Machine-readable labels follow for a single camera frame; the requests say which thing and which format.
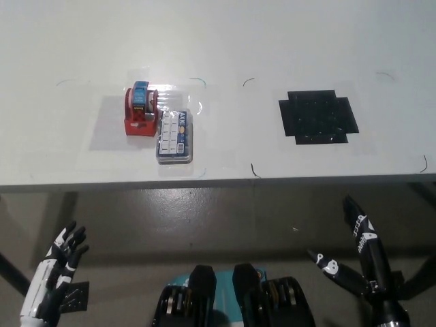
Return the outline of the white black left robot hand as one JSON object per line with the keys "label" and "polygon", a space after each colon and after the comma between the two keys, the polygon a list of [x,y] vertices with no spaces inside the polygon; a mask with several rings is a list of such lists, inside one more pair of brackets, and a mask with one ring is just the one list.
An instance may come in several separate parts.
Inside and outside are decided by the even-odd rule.
{"label": "white black left robot hand", "polygon": [[38,264],[20,311],[21,326],[58,324],[79,261],[89,250],[89,246],[82,245],[86,228],[76,225],[73,221],[61,230]]}

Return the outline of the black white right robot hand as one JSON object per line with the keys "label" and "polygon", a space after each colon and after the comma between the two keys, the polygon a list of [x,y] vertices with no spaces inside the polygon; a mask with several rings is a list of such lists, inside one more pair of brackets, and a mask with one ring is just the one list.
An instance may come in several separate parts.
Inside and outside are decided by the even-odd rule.
{"label": "black white right robot hand", "polygon": [[371,307],[372,326],[410,326],[409,315],[399,303],[382,240],[369,216],[351,196],[343,199],[343,212],[354,237],[362,272],[319,251],[309,249],[309,257],[331,281],[367,302]]}

